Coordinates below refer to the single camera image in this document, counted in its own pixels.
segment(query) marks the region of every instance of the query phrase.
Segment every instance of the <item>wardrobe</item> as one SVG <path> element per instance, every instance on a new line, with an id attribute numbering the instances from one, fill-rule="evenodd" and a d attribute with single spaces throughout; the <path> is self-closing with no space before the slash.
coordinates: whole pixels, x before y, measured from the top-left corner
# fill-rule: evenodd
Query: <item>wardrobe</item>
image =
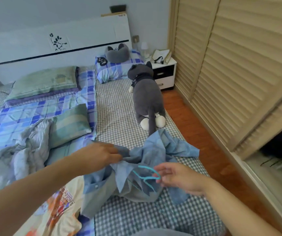
<path id="1" fill-rule="evenodd" d="M 171 0 L 168 45 L 175 89 L 282 224 L 258 152 L 282 131 L 282 0 Z"/>

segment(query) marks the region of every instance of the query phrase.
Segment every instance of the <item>white headboard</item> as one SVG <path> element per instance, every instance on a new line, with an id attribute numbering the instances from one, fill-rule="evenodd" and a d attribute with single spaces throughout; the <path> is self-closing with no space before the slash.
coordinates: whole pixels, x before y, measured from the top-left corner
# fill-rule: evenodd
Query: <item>white headboard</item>
<path id="1" fill-rule="evenodd" d="M 132 48 L 127 14 L 3 32 L 0 81 L 7 84 L 47 68 L 92 65 L 106 46 L 119 43 Z"/>

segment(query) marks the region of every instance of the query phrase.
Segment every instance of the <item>person's left hand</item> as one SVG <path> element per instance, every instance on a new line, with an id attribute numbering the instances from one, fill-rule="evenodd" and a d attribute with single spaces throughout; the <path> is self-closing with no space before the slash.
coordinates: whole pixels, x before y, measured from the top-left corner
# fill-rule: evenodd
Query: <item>person's left hand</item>
<path id="1" fill-rule="evenodd" d="M 110 143 L 92 143 L 68 156 L 69 164 L 78 176 L 91 174 L 121 160 L 118 149 Z"/>

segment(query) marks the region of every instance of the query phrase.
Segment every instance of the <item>white paw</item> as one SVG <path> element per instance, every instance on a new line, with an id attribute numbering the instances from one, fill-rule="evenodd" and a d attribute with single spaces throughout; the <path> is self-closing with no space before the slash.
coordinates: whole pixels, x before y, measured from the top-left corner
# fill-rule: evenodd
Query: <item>white paw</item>
<path id="1" fill-rule="evenodd" d="M 143 119 L 140 122 L 141 127 L 143 128 L 143 130 L 148 131 L 148 118 Z"/>
<path id="2" fill-rule="evenodd" d="M 166 124 L 166 119 L 163 116 L 158 116 L 155 118 L 155 124 L 157 127 L 162 128 Z"/>

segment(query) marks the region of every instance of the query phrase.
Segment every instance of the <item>wooden floor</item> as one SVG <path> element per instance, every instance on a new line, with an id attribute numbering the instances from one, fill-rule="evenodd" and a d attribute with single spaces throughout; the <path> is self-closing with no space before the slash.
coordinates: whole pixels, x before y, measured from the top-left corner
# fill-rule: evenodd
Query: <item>wooden floor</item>
<path id="1" fill-rule="evenodd" d="M 265 221 L 280 229 L 255 192 L 246 185 L 237 169 L 230 163 L 202 123 L 175 90 L 162 91 L 165 108 L 188 143 L 200 149 L 200 161 L 212 178 Z"/>

